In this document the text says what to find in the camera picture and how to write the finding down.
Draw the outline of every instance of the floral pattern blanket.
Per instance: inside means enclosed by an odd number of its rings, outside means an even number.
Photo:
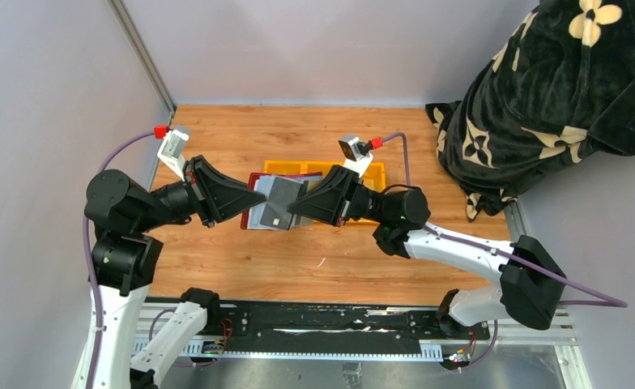
[[[595,152],[635,154],[635,0],[543,0],[462,101],[425,106],[467,217]]]

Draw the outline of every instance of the yellow plastic bin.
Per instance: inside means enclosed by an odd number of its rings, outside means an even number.
[[[264,173],[270,174],[306,174],[306,173],[322,173],[322,177],[326,177],[332,165],[343,165],[343,162],[330,162],[326,160],[266,160]],[[368,170],[363,174],[363,183],[365,186],[378,192],[386,188],[386,175],[384,164],[382,162],[373,162]],[[348,223],[358,224],[376,224],[370,220],[350,220]]]

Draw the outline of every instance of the gray wall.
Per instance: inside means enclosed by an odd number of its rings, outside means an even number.
[[[126,0],[178,104],[458,100],[536,0]]]
[[[532,234],[570,279],[630,304],[569,312],[594,387],[635,387],[635,156],[594,155],[520,204]],[[582,294],[566,289],[565,296]]]
[[[87,182],[164,120],[106,1],[0,1],[0,388],[69,387],[90,312]],[[114,166],[147,182],[154,145]]]

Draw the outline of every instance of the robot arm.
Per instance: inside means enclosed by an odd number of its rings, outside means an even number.
[[[130,360],[139,312],[163,247],[144,233],[165,224],[187,224],[194,213],[210,228],[266,201],[264,194],[218,172],[202,156],[182,164],[183,144],[176,137],[164,147],[173,143],[166,151],[175,160],[172,165],[181,166],[182,181],[149,192],[119,170],[105,170],[87,187],[84,214],[96,225],[91,256],[102,308],[96,308],[92,295],[91,330],[75,387],[93,382],[100,388],[156,388],[191,337],[218,326],[219,296],[190,289],[164,329]],[[97,315],[103,316],[102,328],[94,324]],[[102,338],[98,353],[93,348],[97,336]]]
[[[355,135],[345,136],[339,144],[346,156],[343,166],[332,166],[318,187],[289,205],[291,213],[334,226],[350,219],[374,220],[379,226],[373,236],[386,254],[445,263],[492,282],[485,288],[447,293],[437,320],[449,336],[498,318],[549,328],[564,285],[498,255],[513,253],[564,276],[538,241],[527,236],[517,242],[490,241],[430,224],[427,198],[419,187],[395,185],[376,192],[363,185],[360,177],[373,160],[370,151],[380,144],[361,142]],[[393,190],[396,187],[404,190]]]

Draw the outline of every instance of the wooden floor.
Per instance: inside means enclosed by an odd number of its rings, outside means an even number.
[[[265,160],[343,160],[337,140],[346,133],[370,139],[403,131],[411,179],[427,195],[431,221],[476,236],[509,237],[502,214],[467,222],[465,199],[437,162],[437,131],[422,109],[192,105],[177,109],[174,124],[192,131],[187,158],[203,154],[243,182],[262,171]],[[388,184],[405,182],[402,149],[393,140],[374,153],[386,165]],[[176,180],[161,164],[153,187]],[[383,254],[372,225],[316,224],[285,233],[242,231],[239,224],[240,216],[207,229],[194,218],[152,232],[165,247],[151,294],[179,295],[195,286],[222,298],[436,305],[450,289],[486,285],[446,265]]]

